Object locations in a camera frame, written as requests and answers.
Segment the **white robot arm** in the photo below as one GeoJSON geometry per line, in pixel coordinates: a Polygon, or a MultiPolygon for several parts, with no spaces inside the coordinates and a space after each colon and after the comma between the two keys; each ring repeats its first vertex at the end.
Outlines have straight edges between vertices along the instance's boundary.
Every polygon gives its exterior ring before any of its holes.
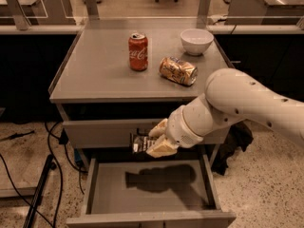
{"type": "Polygon", "coordinates": [[[207,78],[201,95],[151,129],[149,136],[156,141],[146,153],[154,158],[174,155],[180,147],[190,148],[243,120],[304,146],[304,103],[273,92],[237,69],[222,68],[207,78]]]}

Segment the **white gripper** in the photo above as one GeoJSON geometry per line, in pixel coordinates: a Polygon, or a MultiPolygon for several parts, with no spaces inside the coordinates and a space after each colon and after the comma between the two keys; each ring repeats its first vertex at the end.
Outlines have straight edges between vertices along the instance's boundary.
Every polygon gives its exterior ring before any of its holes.
{"type": "Polygon", "coordinates": [[[191,148],[201,143],[203,137],[194,133],[187,125],[183,116],[184,105],[173,111],[168,120],[161,120],[154,126],[148,136],[157,138],[146,150],[153,158],[171,156],[177,153],[178,147],[191,148]]]}

